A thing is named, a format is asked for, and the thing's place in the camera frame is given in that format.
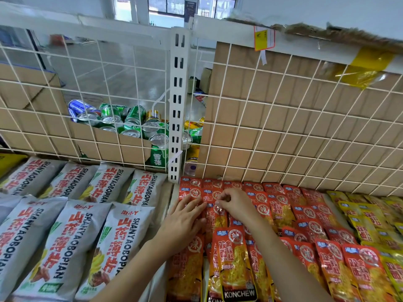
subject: cardboard box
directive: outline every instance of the cardboard box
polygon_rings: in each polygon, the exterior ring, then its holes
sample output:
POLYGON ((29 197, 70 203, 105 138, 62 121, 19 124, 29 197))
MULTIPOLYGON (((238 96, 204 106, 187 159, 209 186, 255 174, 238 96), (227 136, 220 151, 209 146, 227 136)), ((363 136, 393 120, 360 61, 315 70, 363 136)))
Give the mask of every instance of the cardboard box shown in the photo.
MULTIPOLYGON (((214 62, 226 63, 228 51, 229 44, 217 43, 214 62)), ((331 190, 344 177, 350 181, 363 182, 366 176, 386 158, 387 160, 382 166, 400 167, 403 161, 403 151, 397 149, 390 157, 388 155, 402 140, 401 124, 393 124, 388 131, 386 130, 390 123, 370 120, 365 126, 367 119, 387 95, 385 90, 391 89, 397 81, 399 77, 397 74, 389 74, 386 80, 371 85, 372 89, 364 90, 350 111, 350 115, 358 117, 345 118, 345 114, 349 112, 360 94, 359 88, 339 84, 333 92, 336 84, 328 82, 326 76, 320 75, 321 67, 316 74, 318 80, 313 80, 310 84, 319 60, 294 55, 287 70, 287 74, 290 75, 284 76, 279 88, 290 55, 273 51, 266 51, 267 65, 263 66, 260 63, 258 66, 259 70, 256 72, 241 126, 237 138, 234 140, 258 57, 259 53, 255 52, 253 48, 232 45, 229 64, 249 69, 233 66, 227 68, 222 96, 239 100, 222 98, 218 109, 219 100, 217 98, 208 97, 206 99, 205 124, 198 162, 206 163, 208 147, 211 142, 212 147, 207 164, 214 165, 207 165, 204 173, 204 165, 199 164, 196 170, 197 177, 202 176, 203 173, 205 177, 222 176, 229 159, 224 179, 240 180, 244 175, 244 168, 249 164, 249 170, 246 172, 244 180, 278 182, 285 176, 283 183, 295 185, 300 182, 305 174, 308 174, 318 178, 306 177, 302 186, 312 188, 319 184, 320 177, 324 177, 336 161, 341 158, 337 166, 328 174, 329 179, 321 184, 321 188, 331 190), (303 97, 301 109, 297 111, 303 97), (274 99, 275 104, 278 105, 272 106, 271 103, 274 99), (321 114, 320 111, 325 105, 325 111, 338 114, 321 114), (215 119, 217 123, 229 126, 215 125, 214 136, 210 140, 213 124, 208 124, 208 122, 214 123, 215 119), (372 144, 375 144, 383 133, 385 135, 378 142, 380 146, 373 148, 372 144), (354 168, 354 163, 359 163, 370 150, 370 154, 365 157, 361 164, 349 173, 354 168), (320 153, 321 160, 316 161, 320 153), (313 163, 315 163, 314 167, 308 172, 313 163)), ((213 66, 209 94, 220 95, 224 71, 224 65, 215 64, 213 66)), ((401 91, 401 86, 398 85, 395 90, 401 91)), ((391 93, 374 118, 394 121, 402 110, 403 94, 391 93)), ((379 184, 392 172, 393 170, 376 169, 367 182, 379 184)), ((399 186, 401 184, 401 172, 396 172, 383 184, 399 186)), ((357 183, 344 182, 340 189, 349 191, 357 186, 357 183)), ((369 193, 374 187, 374 185, 363 184, 357 192, 369 193)), ((391 187, 380 187, 376 193, 384 195, 392 190, 391 187)))
MULTIPOLYGON (((88 158, 116 163, 122 163, 121 151, 124 163, 144 163, 141 139, 119 135, 118 140, 115 133, 71 121, 65 117, 68 108, 63 92, 42 87, 47 83, 41 70, 17 65, 14 68, 22 82, 32 85, 24 86, 25 95, 21 85, 2 81, 17 81, 17 77, 9 65, 0 64, 0 134, 11 148, 71 157, 81 157, 81 149, 88 158)), ((54 72, 46 71, 45 76, 51 86, 60 88, 54 72)), ((147 160, 151 143, 143 142, 147 160)))
POLYGON ((211 82, 211 74, 212 74, 212 69, 203 68, 203 72, 201 73, 201 78, 200 78, 200 89, 204 93, 209 92, 210 82, 211 82))

